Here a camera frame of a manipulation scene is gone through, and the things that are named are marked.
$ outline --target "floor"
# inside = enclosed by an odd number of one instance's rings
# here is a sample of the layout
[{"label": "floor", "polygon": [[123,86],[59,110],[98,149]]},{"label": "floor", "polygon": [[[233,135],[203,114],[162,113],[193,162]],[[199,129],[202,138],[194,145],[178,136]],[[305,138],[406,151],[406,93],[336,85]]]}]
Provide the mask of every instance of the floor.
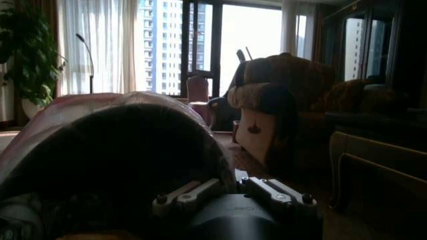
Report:
[{"label": "floor", "polygon": [[[252,176],[269,177],[257,160],[233,143],[233,137],[228,134],[217,134],[216,137],[233,154],[237,167],[248,170]],[[427,198],[421,198],[389,181],[389,176],[377,170],[356,166],[356,172],[364,174],[354,178],[354,198],[345,213],[329,208],[332,178],[328,174],[302,170],[298,180],[284,181],[297,191],[312,193],[317,198],[324,215],[324,239],[420,239],[418,236],[425,235]]]}]

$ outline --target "upholstered armchair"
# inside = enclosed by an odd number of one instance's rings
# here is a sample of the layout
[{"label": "upholstered armchair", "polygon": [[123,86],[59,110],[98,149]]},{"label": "upholstered armchair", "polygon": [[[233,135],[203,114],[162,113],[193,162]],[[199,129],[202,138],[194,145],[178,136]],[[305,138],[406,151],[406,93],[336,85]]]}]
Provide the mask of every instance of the upholstered armchair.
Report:
[{"label": "upholstered armchair", "polygon": [[324,126],[312,106],[334,82],[330,66],[289,53],[241,63],[228,94],[242,110],[237,141],[273,172],[296,165],[301,125]]},{"label": "upholstered armchair", "polygon": [[187,80],[189,106],[202,116],[206,124],[213,123],[213,115],[209,108],[210,83],[202,76],[194,76]]}]

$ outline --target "black object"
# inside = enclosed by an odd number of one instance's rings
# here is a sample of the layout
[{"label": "black object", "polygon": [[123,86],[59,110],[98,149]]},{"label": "black object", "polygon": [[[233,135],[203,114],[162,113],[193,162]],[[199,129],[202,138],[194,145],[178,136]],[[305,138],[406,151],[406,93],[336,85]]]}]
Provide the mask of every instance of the black object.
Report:
[{"label": "black object", "polygon": [[244,54],[244,51],[241,49],[238,50],[238,52],[236,54],[238,55],[241,63],[248,60],[246,55]]},{"label": "black object", "polygon": [[87,41],[86,39],[83,38],[83,36],[77,33],[75,36],[78,37],[78,39],[85,43],[85,46],[86,46],[86,49],[87,49],[87,52],[89,52],[89,57],[91,59],[91,75],[90,75],[90,93],[93,94],[94,93],[94,60],[93,60],[93,54],[91,54],[91,50],[90,50],[90,47],[89,47],[89,44],[87,44]]},{"label": "black object", "polygon": [[228,101],[228,97],[213,98],[207,102],[207,107],[213,113],[213,131],[228,131],[234,130],[234,121],[241,120],[241,109],[233,108]]},{"label": "black object", "polygon": [[197,213],[182,239],[280,240],[292,232],[290,227],[280,224],[253,198],[228,194]]}]

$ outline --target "green leaves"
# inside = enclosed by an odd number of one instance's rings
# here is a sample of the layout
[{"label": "green leaves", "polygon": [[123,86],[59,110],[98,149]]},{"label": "green leaves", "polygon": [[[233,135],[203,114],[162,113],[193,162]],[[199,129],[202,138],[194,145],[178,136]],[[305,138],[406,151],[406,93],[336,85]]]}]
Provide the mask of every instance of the green leaves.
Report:
[{"label": "green leaves", "polygon": [[3,79],[14,80],[21,96],[41,107],[50,104],[65,62],[43,12],[25,1],[23,10],[0,10],[0,64],[14,57]]}]

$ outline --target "white curtain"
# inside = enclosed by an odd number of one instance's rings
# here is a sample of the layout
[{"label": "white curtain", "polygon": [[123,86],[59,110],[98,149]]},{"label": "white curtain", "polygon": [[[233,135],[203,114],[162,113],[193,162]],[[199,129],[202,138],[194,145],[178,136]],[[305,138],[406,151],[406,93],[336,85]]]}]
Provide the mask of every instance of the white curtain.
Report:
[{"label": "white curtain", "polygon": [[90,93],[94,58],[94,93],[137,90],[135,27],[139,0],[58,0],[59,47],[69,65],[61,95]]},{"label": "white curtain", "polygon": [[282,3],[282,52],[313,59],[317,5],[298,0]]}]

